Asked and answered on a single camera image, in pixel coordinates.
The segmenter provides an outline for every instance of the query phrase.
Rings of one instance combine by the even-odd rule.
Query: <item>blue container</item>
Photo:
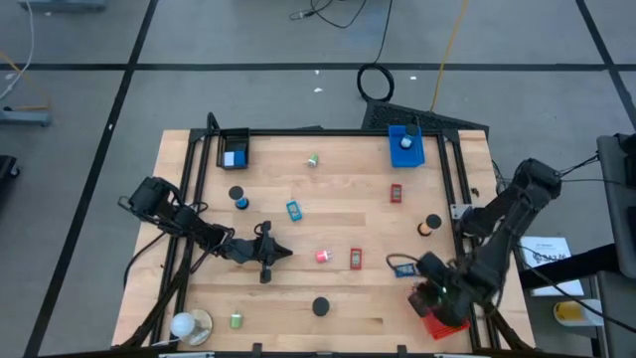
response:
[[[391,165],[394,168],[414,168],[426,162],[421,128],[417,129],[417,136],[413,139],[409,149],[403,149],[399,145],[405,135],[405,125],[389,126],[389,149],[391,150]]]

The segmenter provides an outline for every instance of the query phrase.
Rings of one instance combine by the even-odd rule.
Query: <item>wooden table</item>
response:
[[[188,135],[188,131],[164,132],[154,176],[180,182]],[[460,139],[469,185],[480,194],[473,195],[473,203],[485,205],[496,196],[486,138],[481,131],[461,131]],[[201,147],[195,155],[189,202]],[[467,331],[439,341],[426,333],[406,301],[415,278],[396,279],[385,263],[390,253],[419,257],[433,251],[444,261],[455,257],[436,140],[426,138],[424,150],[425,165],[395,169],[386,137],[253,136],[249,168],[226,171],[214,163],[214,138],[203,192],[210,208],[201,214],[202,219],[234,227],[236,238],[249,240],[254,238],[254,225],[270,220],[271,234],[294,255],[273,266],[268,284],[258,282],[258,263],[241,266],[206,259],[190,277],[186,310],[207,310],[215,327],[211,338],[196,349],[248,351],[252,343],[260,342],[264,351],[396,352],[397,345],[404,344],[408,352],[470,352]],[[309,168],[306,161],[314,152],[320,163]],[[452,150],[447,152],[460,202],[455,161]],[[389,202],[392,183],[402,185],[401,204]],[[234,185],[241,185],[249,199],[245,211],[237,210],[228,196]],[[289,219],[285,204],[290,200],[301,207],[299,222]],[[431,213],[439,215],[443,224],[431,237],[421,238],[415,228]],[[157,233],[142,224],[136,250]],[[128,338],[156,301],[167,245],[167,240],[158,244],[133,266],[113,344]],[[362,270],[349,270],[350,248],[362,248]],[[332,251],[334,258],[317,264],[314,254],[319,250]],[[197,248],[194,260],[200,253]],[[519,335],[534,345],[514,262],[500,310]],[[324,317],[312,312],[312,301],[318,296],[331,303]],[[164,321],[165,338],[173,309],[171,303]],[[235,311],[243,314],[241,329],[230,329],[230,315]],[[481,317],[477,322],[481,343],[488,346],[485,323]],[[183,344],[179,348],[191,349]]]

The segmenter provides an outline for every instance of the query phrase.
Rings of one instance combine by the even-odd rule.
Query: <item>small box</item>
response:
[[[415,264],[403,264],[396,266],[395,273],[397,278],[410,277],[417,275],[417,270]]]
[[[362,249],[351,249],[350,269],[362,269]]]
[[[434,340],[448,337],[449,335],[461,332],[464,329],[470,327],[470,322],[468,320],[464,321],[464,324],[462,324],[460,327],[448,327],[440,322],[437,317],[435,317],[432,311],[428,311],[428,313],[424,317],[422,317],[421,320],[424,321],[426,330],[433,337]]]
[[[391,184],[391,202],[401,203],[401,185]]]
[[[302,213],[300,212],[300,207],[298,207],[298,204],[296,203],[295,200],[292,200],[289,203],[287,203],[287,213],[289,213],[289,217],[291,218],[292,222],[302,219]]]

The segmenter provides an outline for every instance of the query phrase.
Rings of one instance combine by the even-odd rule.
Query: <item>gray floor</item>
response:
[[[141,63],[253,64],[372,60],[382,36],[387,1],[369,0],[354,26],[337,31],[317,18],[290,22],[305,9],[295,0],[160,0]],[[616,63],[635,63],[636,31],[629,0],[588,0]],[[101,14],[36,16],[36,63],[126,63],[148,0],[109,0]],[[358,2],[336,3],[328,16],[344,22]],[[383,61],[439,62],[460,0],[395,2]],[[0,51],[23,61],[28,17],[12,1],[0,4],[5,36]],[[600,64],[574,1],[474,1],[457,36],[451,62]],[[0,73],[0,85],[7,73]],[[24,352],[49,285],[88,169],[104,130],[121,72],[30,72],[51,92],[49,128],[0,127],[0,153],[19,157],[23,175],[0,211],[0,352]],[[395,71],[393,103],[428,109],[436,72]],[[636,91],[636,74],[622,73]],[[115,205],[151,173],[162,130],[202,126],[213,111],[223,127],[359,128],[366,104],[356,71],[136,72],[132,78],[78,245],[41,353],[104,349],[122,295],[138,222]],[[386,84],[365,77],[371,95]],[[22,84],[2,105],[37,103]],[[490,148],[504,175],[536,157],[564,168],[592,155],[595,137],[632,132],[607,72],[447,72],[436,111],[490,125]],[[572,173],[597,178],[598,166]],[[564,184],[561,197],[529,230],[565,236],[574,253],[610,243],[600,183]],[[589,341],[562,331],[553,301],[529,298],[538,346],[590,354]]]

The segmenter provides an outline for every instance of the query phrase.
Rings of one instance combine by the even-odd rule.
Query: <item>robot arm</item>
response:
[[[447,326],[461,326],[473,303],[491,311],[513,247],[539,211],[558,197],[560,186],[551,167],[535,159],[523,161],[508,189],[485,208],[467,210],[454,228],[462,238],[483,239],[485,245],[449,267],[433,253],[421,257],[416,267],[428,282],[409,298],[415,310],[430,310]]]

